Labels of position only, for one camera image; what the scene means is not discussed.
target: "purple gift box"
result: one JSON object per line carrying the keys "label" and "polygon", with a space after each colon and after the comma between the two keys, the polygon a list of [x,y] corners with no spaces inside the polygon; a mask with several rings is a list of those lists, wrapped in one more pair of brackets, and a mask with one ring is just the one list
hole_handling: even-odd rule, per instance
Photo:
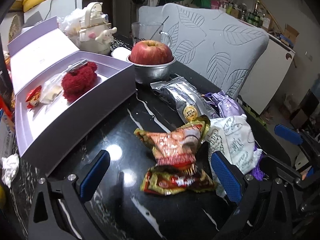
{"label": "purple gift box", "polygon": [[[22,33],[8,44],[8,49],[16,95],[15,125],[20,157],[46,175],[90,130],[136,91],[132,64],[79,51],[59,30],[56,17]],[[98,66],[94,88],[73,103],[60,95],[49,105],[27,109],[26,96],[32,89],[82,59]]]}

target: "black stirring stick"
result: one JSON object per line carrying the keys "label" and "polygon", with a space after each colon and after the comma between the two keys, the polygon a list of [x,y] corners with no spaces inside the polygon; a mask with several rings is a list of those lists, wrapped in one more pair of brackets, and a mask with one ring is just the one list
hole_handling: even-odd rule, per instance
{"label": "black stirring stick", "polygon": [[168,18],[169,18],[169,16],[168,16],[168,17],[163,21],[163,23],[158,27],[158,29],[157,29],[157,30],[155,31],[155,33],[152,35],[152,37],[151,37],[150,40],[152,40],[153,36],[156,35],[157,31],[160,29],[160,27],[165,23],[165,21],[166,21]]}

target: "red fuzzy object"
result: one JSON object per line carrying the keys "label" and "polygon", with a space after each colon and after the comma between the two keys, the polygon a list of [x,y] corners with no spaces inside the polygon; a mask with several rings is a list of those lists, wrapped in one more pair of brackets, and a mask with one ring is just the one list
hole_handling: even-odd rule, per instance
{"label": "red fuzzy object", "polygon": [[81,68],[67,73],[61,81],[63,96],[69,102],[74,102],[88,92],[96,84],[96,70],[97,65],[94,62],[88,62]]}

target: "metal bowl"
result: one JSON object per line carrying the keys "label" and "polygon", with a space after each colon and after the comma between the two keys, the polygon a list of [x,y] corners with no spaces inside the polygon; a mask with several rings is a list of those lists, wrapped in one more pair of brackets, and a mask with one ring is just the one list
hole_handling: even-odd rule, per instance
{"label": "metal bowl", "polygon": [[136,75],[136,82],[139,84],[149,85],[150,83],[166,80],[170,75],[170,65],[176,61],[174,55],[173,60],[169,63],[162,65],[141,65],[133,63],[129,60],[130,55],[127,57],[127,62],[134,64]]}

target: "countertop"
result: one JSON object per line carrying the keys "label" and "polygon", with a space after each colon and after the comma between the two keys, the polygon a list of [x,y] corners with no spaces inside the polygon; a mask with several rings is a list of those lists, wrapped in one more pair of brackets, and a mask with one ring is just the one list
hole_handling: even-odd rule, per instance
{"label": "countertop", "polygon": [[[131,47],[127,38],[116,38],[112,49],[123,46],[123,41],[126,47]],[[180,62],[172,65],[172,73],[184,76],[200,93],[220,90]],[[50,178],[63,179],[77,173],[101,149],[106,149],[111,157],[110,167],[94,197],[85,206],[108,239],[212,239],[232,212],[232,207],[215,192],[159,196],[140,191],[145,173],[156,162],[151,151],[133,134],[134,130],[140,125],[152,132],[163,132],[163,127],[173,131],[183,125],[183,121],[176,110],[150,88],[137,84],[137,89],[135,95],[107,116],[66,156]],[[249,114],[247,122],[256,141],[267,154],[290,164],[289,156],[259,122]],[[208,145],[204,143],[196,159],[198,166],[211,175],[207,149]],[[16,143],[13,147],[15,152],[18,152]],[[123,187],[118,184],[121,171],[124,173]],[[38,179],[43,176],[39,169],[21,159],[18,175],[10,190],[26,238],[32,196]],[[152,222],[141,214],[143,208],[156,220],[159,230],[155,230]]]}

